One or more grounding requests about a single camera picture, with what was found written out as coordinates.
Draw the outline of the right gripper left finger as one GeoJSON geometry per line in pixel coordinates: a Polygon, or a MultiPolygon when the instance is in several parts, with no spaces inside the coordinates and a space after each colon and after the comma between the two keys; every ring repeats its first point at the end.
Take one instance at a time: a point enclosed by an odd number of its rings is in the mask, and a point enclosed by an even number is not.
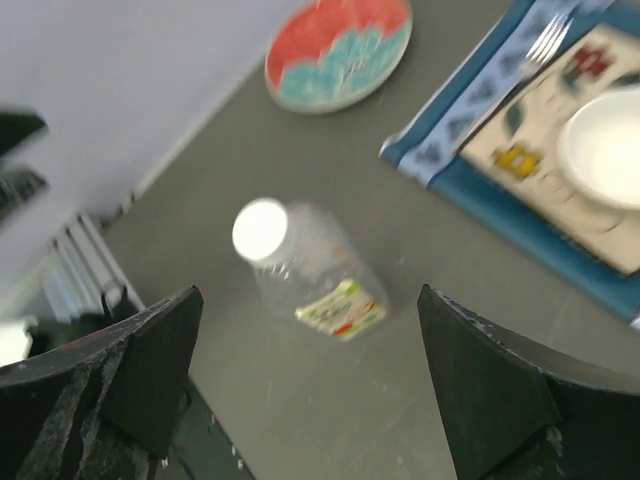
{"type": "Polygon", "coordinates": [[[153,478],[168,455],[203,304],[191,286],[2,367],[2,478],[153,478]]]}

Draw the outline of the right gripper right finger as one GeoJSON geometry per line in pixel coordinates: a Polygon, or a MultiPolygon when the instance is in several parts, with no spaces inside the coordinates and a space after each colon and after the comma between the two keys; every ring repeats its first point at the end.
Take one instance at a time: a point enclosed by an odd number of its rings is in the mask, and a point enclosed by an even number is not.
{"type": "Polygon", "coordinates": [[[551,349],[428,285],[417,306],[458,478],[638,478],[638,378],[551,349]]]}

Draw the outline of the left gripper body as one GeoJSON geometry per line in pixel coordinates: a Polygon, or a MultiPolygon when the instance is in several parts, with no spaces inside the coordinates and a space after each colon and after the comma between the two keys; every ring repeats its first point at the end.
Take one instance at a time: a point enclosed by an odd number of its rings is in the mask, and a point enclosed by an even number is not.
{"type": "Polygon", "coordinates": [[[1,110],[1,224],[49,188],[47,179],[20,156],[48,130],[33,110],[1,110]]]}

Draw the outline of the clear bottle white cap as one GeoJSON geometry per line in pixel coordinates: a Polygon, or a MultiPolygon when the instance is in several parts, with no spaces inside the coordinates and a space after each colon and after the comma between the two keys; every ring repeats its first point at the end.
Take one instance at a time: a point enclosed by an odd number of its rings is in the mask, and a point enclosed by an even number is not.
{"type": "Polygon", "coordinates": [[[281,203],[289,221],[283,259],[259,267],[242,258],[269,310],[342,341],[385,319],[386,291],[336,218],[309,202],[281,203]]]}

